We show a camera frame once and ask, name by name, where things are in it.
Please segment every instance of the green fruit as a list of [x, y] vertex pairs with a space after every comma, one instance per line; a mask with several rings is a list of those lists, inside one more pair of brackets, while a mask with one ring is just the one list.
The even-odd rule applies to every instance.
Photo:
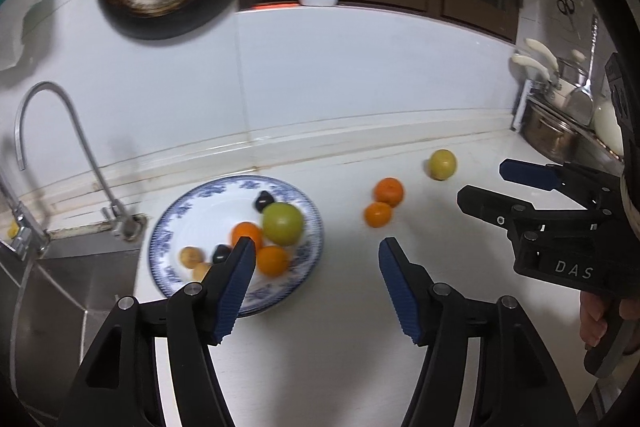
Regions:
[[440, 149], [429, 158], [428, 174], [431, 178], [444, 181], [453, 176], [458, 168], [458, 161], [451, 151]]
[[262, 211], [262, 233], [276, 245], [295, 245], [304, 228], [305, 218], [292, 204], [271, 203]]

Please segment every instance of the white tiled wall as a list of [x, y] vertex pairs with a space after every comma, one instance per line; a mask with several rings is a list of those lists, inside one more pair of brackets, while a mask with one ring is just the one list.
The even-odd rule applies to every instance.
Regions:
[[228, 12], [182, 38], [139, 42], [95, 0], [44, 0], [25, 51], [0, 72], [0, 160], [18, 193], [88, 170], [62, 104], [40, 93], [18, 172], [13, 121], [36, 82], [76, 104], [98, 163], [310, 121], [450, 108], [511, 108], [513, 47], [422, 17], [336, 7]]
[[[544, 42], [559, 57], [571, 58], [571, 50], [577, 49], [588, 58], [591, 48], [593, 3], [591, 0], [574, 0], [574, 30], [569, 19], [559, 12], [556, 2], [557, 0], [524, 0], [516, 44], [524, 47], [525, 38], [534, 38]], [[615, 47], [604, 22], [600, 21], [594, 60], [595, 92], [599, 92], [604, 66], [613, 51]]]

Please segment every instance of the metal screw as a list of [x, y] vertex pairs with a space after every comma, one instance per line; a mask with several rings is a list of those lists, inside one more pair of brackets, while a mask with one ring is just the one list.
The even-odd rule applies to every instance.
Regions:
[[184, 287], [184, 292], [187, 295], [197, 295], [202, 291], [202, 284], [199, 282], [190, 282], [187, 286]]
[[451, 293], [451, 286], [449, 286], [448, 284], [445, 284], [444, 282], [436, 282], [433, 285], [433, 292], [436, 295], [446, 297]]
[[133, 306], [134, 302], [133, 297], [123, 297], [118, 301], [118, 308], [121, 310], [128, 310]]
[[500, 303], [510, 310], [514, 310], [518, 307], [518, 301], [516, 301], [515, 297], [511, 297], [511, 295], [505, 295], [500, 299]]

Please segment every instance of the finger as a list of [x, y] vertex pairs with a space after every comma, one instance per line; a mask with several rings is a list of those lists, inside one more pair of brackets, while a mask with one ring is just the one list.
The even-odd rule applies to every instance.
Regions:
[[620, 316], [626, 321], [640, 319], [640, 300], [624, 299], [620, 302]]
[[580, 292], [580, 308], [585, 308], [593, 317], [593, 320], [599, 321], [604, 317], [607, 310], [607, 303], [597, 295], [588, 292]]
[[604, 320], [594, 320], [585, 307], [580, 307], [580, 338], [583, 342], [595, 347], [606, 332], [607, 323]]

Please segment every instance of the human hand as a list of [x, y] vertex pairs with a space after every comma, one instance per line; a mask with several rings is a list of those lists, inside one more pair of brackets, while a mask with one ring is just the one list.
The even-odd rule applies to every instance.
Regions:
[[[611, 302], [588, 292], [580, 292], [580, 338], [589, 346], [595, 347], [607, 332], [607, 322], [604, 314]], [[625, 320], [640, 319], [640, 299], [624, 299], [620, 302], [620, 316]], [[640, 345], [640, 338], [636, 332], [628, 351]]]

